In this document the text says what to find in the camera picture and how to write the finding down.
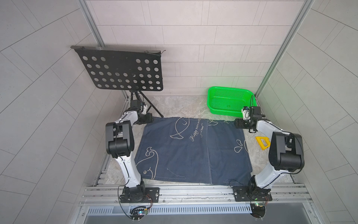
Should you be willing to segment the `dark blue embroidered pillowcase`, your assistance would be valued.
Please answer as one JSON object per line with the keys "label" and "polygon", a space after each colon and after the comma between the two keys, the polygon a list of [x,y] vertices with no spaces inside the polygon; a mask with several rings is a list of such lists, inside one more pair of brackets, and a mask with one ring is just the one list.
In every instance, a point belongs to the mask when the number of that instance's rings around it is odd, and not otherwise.
{"label": "dark blue embroidered pillowcase", "polygon": [[135,162],[144,179],[165,182],[245,186],[253,170],[234,122],[195,118],[155,117]]}

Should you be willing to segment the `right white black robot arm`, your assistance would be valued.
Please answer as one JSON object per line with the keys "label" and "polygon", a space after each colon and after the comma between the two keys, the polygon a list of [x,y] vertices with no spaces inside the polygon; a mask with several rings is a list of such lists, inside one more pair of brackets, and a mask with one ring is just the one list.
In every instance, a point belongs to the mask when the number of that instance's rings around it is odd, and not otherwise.
{"label": "right white black robot arm", "polygon": [[238,129],[261,132],[270,141],[268,164],[249,183],[247,194],[269,193],[273,184],[284,175],[294,175],[304,167],[303,139],[298,133],[285,131],[261,113],[259,106],[243,107],[242,118],[235,120]]}

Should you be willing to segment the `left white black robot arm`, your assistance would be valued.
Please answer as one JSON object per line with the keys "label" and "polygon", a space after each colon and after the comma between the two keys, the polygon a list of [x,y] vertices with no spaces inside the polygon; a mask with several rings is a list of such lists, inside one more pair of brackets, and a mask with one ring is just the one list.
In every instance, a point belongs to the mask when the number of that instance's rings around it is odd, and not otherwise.
{"label": "left white black robot arm", "polygon": [[119,164],[125,178],[123,194],[126,197],[145,194],[145,184],[131,155],[135,148],[132,127],[153,121],[147,105],[140,99],[131,100],[130,107],[113,123],[105,127],[106,152]]}

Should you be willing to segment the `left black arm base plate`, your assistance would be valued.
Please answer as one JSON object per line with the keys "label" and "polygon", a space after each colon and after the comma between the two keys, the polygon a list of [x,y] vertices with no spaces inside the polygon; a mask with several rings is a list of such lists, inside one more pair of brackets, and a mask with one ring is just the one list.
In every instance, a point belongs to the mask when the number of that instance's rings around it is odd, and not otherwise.
{"label": "left black arm base plate", "polygon": [[160,188],[125,187],[119,195],[119,200],[121,203],[157,203],[159,193]]}

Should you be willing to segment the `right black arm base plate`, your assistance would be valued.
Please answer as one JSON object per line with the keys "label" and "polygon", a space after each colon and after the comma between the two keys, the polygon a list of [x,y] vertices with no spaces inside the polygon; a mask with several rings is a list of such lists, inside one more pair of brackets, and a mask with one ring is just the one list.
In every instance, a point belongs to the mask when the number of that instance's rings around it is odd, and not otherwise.
{"label": "right black arm base plate", "polygon": [[232,189],[236,202],[272,201],[271,189],[251,189],[248,186],[234,186]]}

